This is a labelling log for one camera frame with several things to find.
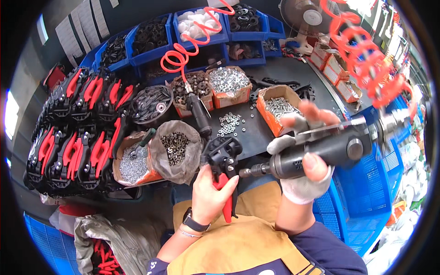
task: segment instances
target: bracelet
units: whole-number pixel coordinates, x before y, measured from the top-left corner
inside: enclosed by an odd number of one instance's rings
[[[179,230],[180,230],[180,232],[183,234],[183,235],[185,235],[185,236],[187,236],[187,237],[191,237],[191,238],[200,238],[201,236],[203,236],[203,234],[202,235],[192,235],[192,234],[189,234],[188,232],[185,232],[185,231],[183,231],[182,229],[180,229],[179,228]]]

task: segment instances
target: hand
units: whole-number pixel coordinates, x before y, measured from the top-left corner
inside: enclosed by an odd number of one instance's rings
[[[287,147],[322,137],[322,132],[300,136],[297,133],[341,122],[335,113],[329,110],[320,110],[315,104],[307,100],[302,100],[298,109],[305,117],[298,114],[286,114],[281,117],[281,124],[284,127],[293,128],[296,137],[284,135],[274,139],[268,145],[268,153],[274,155]],[[306,177],[280,180],[283,194],[290,201],[300,205],[312,202],[328,190],[334,169],[334,167],[327,166],[324,160],[314,153],[305,154],[303,168]]]
[[[203,166],[193,185],[192,219],[201,225],[210,224],[234,192],[238,179],[238,175],[230,178],[226,185],[218,191],[213,186],[211,167],[209,165]]]

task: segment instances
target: blue plastic bin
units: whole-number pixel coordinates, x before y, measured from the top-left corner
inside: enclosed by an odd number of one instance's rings
[[[266,65],[266,55],[264,54],[265,52],[263,49],[263,42],[262,41],[244,41],[244,42],[249,43],[254,48],[256,48],[258,52],[261,54],[261,58],[233,60],[230,59],[229,56],[227,55],[226,62],[229,64],[229,66],[239,66],[244,68],[244,67]]]
[[[100,63],[101,63],[101,54],[102,54],[102,53],[105,51],[105,49],[107,48],[108,43],[109,43],[109,42],[112,43],[112,42],[116,39],[116,37],[118,37],[118,36],[120,36],[120,35],[128,34],[131,30],[132,30],[132,28],[130,28],[130,29],[126,29],[125,31],[120,32],[120,33],[118,33],[117,35],[113,35],[112,37],[109,38],[109,40],[107,40],[107,41],[104,43],[104,45],[103,45],[103,46],[97,51],[97,53],[96,53],[96,55],[95,55],[95,62],[96,62],[96,66],[97,66],[97,68],[99,68],[99,67],[101,66],[101,65],[100,65]],[[129,57],[129,55],[128,55],[128,52],[127,52],[127,47],[125,47],[125,55],[126,55],[126,58],[125,58],[125,59],[123,59],[123,60],[121,60],[121,61],[118,61],[118,62],[116,62],[116,63],[111,64],[111,65],[109,66],[109,70],[110,70],[110,71],[116,71],[116,70],[118,70],[118,69],[125,68],[125,67],[127,67],[128,65],[130,65],[130,62],[128,61],[128,57]]]
[[[223,15],[227,35],[230,41],[264,41],[269,38],[269,20],[268,16],[257,10],[257,15],[260,17],[259,24],[261,27],[260,32],[231,32],[229,26],[229,16]]]
[[[183,13],[185,13],[187,11],[196,11],[196,10],[203,9],[203,8],[204,7],[198,7],[198,8],[188,9],[188,10],[184,10],[184,11],[178,11],[178,12],[174,13],[174,16],[173,16],[173,19],[172,19],[172,23],[174,25],[174,31],[176,33],[177,43],[182,45],[186,50],[191,50],[191,49],[194,49],[195,47],[194,47],[194,44],[192,44],[191,41],[182,42],[182,40],[180,39],[180,33],[179,33],[179,30],[178,30],[179,21],[177,20],[177,17],[179,15],[182,15]],[[222,30],[219,33],[217,33],[217,34],[211,35],[210,36],[211,41],[208,44],[206,44],[206,45],[198,45],[199,48],[200,47],[205,47],[205,46],[208,46],[208,45],[212,45],[212,44],[219,44],[219,43],[224,43],[224,42],[228,42],[229,41],[226,29],[225,29],[224,18],[222,16],[222,14],[220,14],[220,13],[219,13],[219,21],[220,21],[220,24],[222,25]],[[201,37],[201,38],[198,38],[196,40],[206,41],[206,37]]]
[[[163,75],[161,77],[156,77],[156,78],[150,78],[147,79],[146,76],[144,75],[144,66],[146,64],[143,64],[142,66],[137,66],[135,67],[136,70],[136,75],[139,79],[141,79],[142,81],[146,81],[148,86],[153,86],[153,85],[164,85],[165,81],[168,81],[168,83],[171,83],[171,81],[178,77],[179,75],[181,75],[180,72],[178,73],[167,73],[166,75]]]
[[[89,51],[84,59],[81,61],[79,67],[89,67],[95,69],[93,63],[95,63],[95,55],[99,51],[99,49],[104,45],[105,42],[102,42],[100,45],[95,47],[93,50]]]
[[[266,14],[269,22],[269,36],[268,38],[286,39],[284,32],[284,24],[275,17]]]
[[[399,152],[399,148],[394,139],[388,141],[388,147],[390,150],[385,151],[384,165],[388,174],[389,188],[391,191],[391,201],[394,201],[399,189],[400,180],[403,176],[403,161]]]
[[[363,256],[378,237],[391,215],[388,174],[373,144],[373,152],[352,169],[336,167],[333,181],[343,207],[345,243]]]
[[[59,275],[81,275],[73,237],[42,224],[26,213],[23,216],[32,240],[54,272]]]
[[[278,49],[277,51],[264,51],[264,55],[266,57],[269,56],[278,56],[278,57],[282,57],[282,51],[281,51],[281,46],[279,44],[279,39],[278,38],[272,38],[269,37],[268,39],[273,39],[275,41],[275,47]]]
[[[211,53],[220,54],[220,56],[217,58],[217,60],[221,60],[223,58],[226,59],[226,64],[222,64],[221,66],[228,66],[229,65],[229,57],[227,54],[226,43],[209,45],[206,48],[201,48],[198,56],[202,55],[204,51],[208,52],[209,54],[211,54]],[[196,72],[196,71],[206,71],[206,67],[209,66],[208,60],[206,59],[206,64],[204,66],[193,67],[193,66],[191,66],[191,59],[194,59],[194,58],[197,58],[197,56],[190,56],[188,64],[185,66],[185,73],[191,73],[191,72]]]
[[[332,180],[329,190],[313,202],[313,215],[318,222],[335,234],[341,241],[348,239],[347,224],[344,211],[347,208],[338,196],[336,186]]]
[[[157,59],[158,57],[162,57],[167,51],[172,50],[173,49],[173,40],[171,37],[171,19],[172,19],[172,14],[168,13],[165,15],[161,15],[158,16],[158,18],[164,18],[168,16],[168,20],[165,24],[165,30],[166,30],[166,36],[167,36],[167,41],[168,44],[162,47],[158,47],[155,48],[151,51],[147,51],[145,53],[142,53],[140,55],[137,55],[135,57],[133,57],[133,48],[132,48],[132,44],[135,41],[135,36],[136,36],[136,31],[139,28],[139,25],[137,25],[136,27],[134,27],[127,35],[126,39],[125,39],[125,48],[127,49],[127,56],[128,56],[128,60],[130,62],[130,64],[132,66],[139,66],[142,65],[144,63],[147,63],[148,61]]]

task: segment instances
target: brown cloth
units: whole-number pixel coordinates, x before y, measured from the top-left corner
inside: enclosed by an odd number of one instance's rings
[[[280,201],[281,190],[276,181],[239,195],[235,209],[238,219],[227,224],[219,216],[198,241],[168,265],[167,273],[226,274],[281,259],[292,274],[323,274],[296,249],[285,232],[275,230]],[[189,206],[191,200],[174,205],[176,232]]]

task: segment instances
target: smartwatch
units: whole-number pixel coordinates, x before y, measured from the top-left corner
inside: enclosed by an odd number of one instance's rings
[[[191,207],[188,207],[188,210],[185,212],[185,215],[183,216],[183,224],[185,224],[186,226],[197,232],[205,232],[211,226],[211,224],[201,225],[198,222],[194,221],[192,219]]]

